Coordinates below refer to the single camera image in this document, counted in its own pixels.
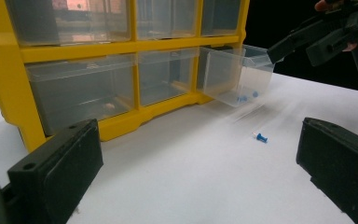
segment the yellow storage cabinet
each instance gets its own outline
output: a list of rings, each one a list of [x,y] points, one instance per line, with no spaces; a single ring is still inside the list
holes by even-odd
[[[62,97],[67,98],[60,100],[58,109],[65,111],[67,105],[79,109],[88,100],[113,97],[98,101],[95,105],[99,107],[92,110],[99,112],[94,117],[99,120],[101,140],[107,141],[136,130],[158,115],[212,100],[197,88],[200,47],[241,48],[246,36],[249,0],[83,2],[88,5],[71,5],[70,0],[0,0],[0,109],[6,122],[19,128],[29,151],[60,129],[56,124],[62,118],[48,122],[53,118],[48,113],[57,112],[51,99],[59,97],[60,90],[55,88],[62,83],[50,83],[55,88],[48,92],[48,82],[64,80],[55,76],[68,72],[66,64],[71,64],[69,68],[78,74],[69,71],[72,75],[64,75],[64,82],[82,82],[78,76],[82,75],[83,81],[90,83],[90,94],[75,94],[76,100],[71,101],[63,92]],[[32,10],[24,14],[24,4],[33,4],[34,13],[48,15],[48,21],[33,15]],[[122,59],[126,66],[125,74],[119,76],[114,73],[123,67],[109,59],[120,55],[126,55]],[[49,67],[55,68],[53,75],[43,77],[51,72]],[[91,75],[94,73],[101,73],[98,76],[102,80],[114,81],[95,80]],[[102,89],[94,91],[93,85]],[[118,103],[124,106],[118,109]]]

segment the yellow frame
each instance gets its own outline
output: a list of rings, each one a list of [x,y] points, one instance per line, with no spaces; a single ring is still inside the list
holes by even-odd
[[[164,40],[136,40],[136,0],[131,3],[131,40],[101,45],[64,47],[21,47],[15,36],[5,0],[0,0],[0,110],[7,123],[20,130],[25,147],[31,152],[48,140],[38,116],[34,96],[25,71],[25,63],[75,60],[108,54],[137,53],[142,50],[179,49],[204,45],[240,47],[244,38],[250,0],[241,0],[235,35],[202,37],[200,35],[203,0],[199,1],[196,36]],[[211,98],[197,91],[198,58],[194,60],[191,91],[154,105],[141,106],[138,67],[133,69],[135,108],[125,114],[99,121],[101,141],[108,141],[138,129],[142,123],[185,105],[203,104]]]

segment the black background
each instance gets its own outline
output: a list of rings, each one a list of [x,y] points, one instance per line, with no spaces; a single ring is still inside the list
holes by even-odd
[[[244,44],[268,49],[285,38],[291,30],[315,16],[317,0],[251,0]],[[305,47],[275,64],[274,73],[299,77],[330,85],[358,90],[358,72],[350,52],[313,67]]]

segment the white surface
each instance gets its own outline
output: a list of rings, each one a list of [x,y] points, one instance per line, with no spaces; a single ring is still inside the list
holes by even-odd
[[[358,91],[273,74],[268,92],[248,115],[192,105],[102,143],[104,166],[68,223],[353,223],[310,182],[296,151],[305,117],[358,134]],[[26,154],[0,115],[1,187]]]

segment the plastic drawer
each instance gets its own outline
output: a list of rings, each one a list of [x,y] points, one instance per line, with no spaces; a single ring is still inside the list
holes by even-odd
[[[190,91],[198,48],[139,53],[141,105],[152,105]]]
[[[137,0],[138,39],[195,36],[198,2],[198,0]]]
[[[232,106],[261,98],[274,69],[266,49],[243,46],[242,49],[206,51],[203,93]]]
[[[201,35],[235,35],[240,8],[241,0],[204,0]]]
[[[133,108],[134,55],[26,65],[47,135],[84,119],[106,119]]]
[[[126,41],[131,38],[126,0],[7,0],[23,46]]]
[[[208,62],[208,54],[213,50],[219,50],[221,52],[233,53],[232,47],[222,46],[217,48],[212,48],[211,46],[204,46],[200,48],[199,56],[199,67],[197,75],[197,90],[203,91],[204,79],[205,79],[205,69]]]

